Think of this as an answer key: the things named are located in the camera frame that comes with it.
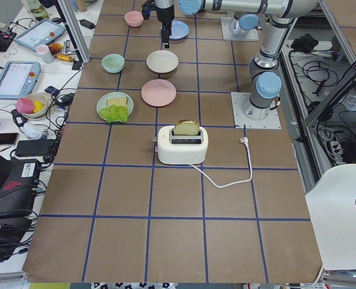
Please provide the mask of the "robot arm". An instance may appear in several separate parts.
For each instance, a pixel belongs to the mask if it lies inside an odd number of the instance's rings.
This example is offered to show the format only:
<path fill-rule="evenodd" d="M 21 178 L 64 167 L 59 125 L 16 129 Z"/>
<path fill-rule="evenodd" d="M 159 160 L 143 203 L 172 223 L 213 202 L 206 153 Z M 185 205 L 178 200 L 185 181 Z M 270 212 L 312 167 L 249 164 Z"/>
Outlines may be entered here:
<path fill-rule="evenodd" d="M 196 14 L 200 10 L 233 11 L 251 14 L 271 14 L 280 19 L 293 19 L 309 13 L 316 1 L 178 1 L 178 7 L 185 15 Z M 172 21 L 175 17 L 173 1 L 146 1 L 142 5 L 142 15 L 149 19 L 152 11 L 161 22 L 161 39 L 165 48 L 169 47 L 169 37 L 172 34 Z"/>
<path fill-rule="evenodd" d="M 249 99 L 242 105 L 243 114 L 249 119 L 265 119 L 272 102 L 279 96 L 282 80 L 276 73 L 278 57 L 295 22 L 295 18 L 272 16 L 260 50 L 249 63 L 253 90 Z"/>

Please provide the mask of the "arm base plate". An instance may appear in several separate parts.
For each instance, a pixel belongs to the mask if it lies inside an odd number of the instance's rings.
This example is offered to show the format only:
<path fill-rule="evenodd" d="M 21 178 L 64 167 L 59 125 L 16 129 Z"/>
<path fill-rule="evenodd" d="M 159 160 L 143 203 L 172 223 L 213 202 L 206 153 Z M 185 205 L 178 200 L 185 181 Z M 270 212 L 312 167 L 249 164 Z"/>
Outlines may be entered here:
<path fill-rule="evenodd" d="M 234 17 L 222 17 L 221 28 L 223 40 L 240 42 L 258 42 L 259 36 L 256 28 L 244 30 Z"/>
<path fill-rule="evenodd" d="M 251 93 L 231 93 L 235 128 L 281 129 L 281 123 L 273 100 L 268 108 L 257 108 L 250 102 Z"/>

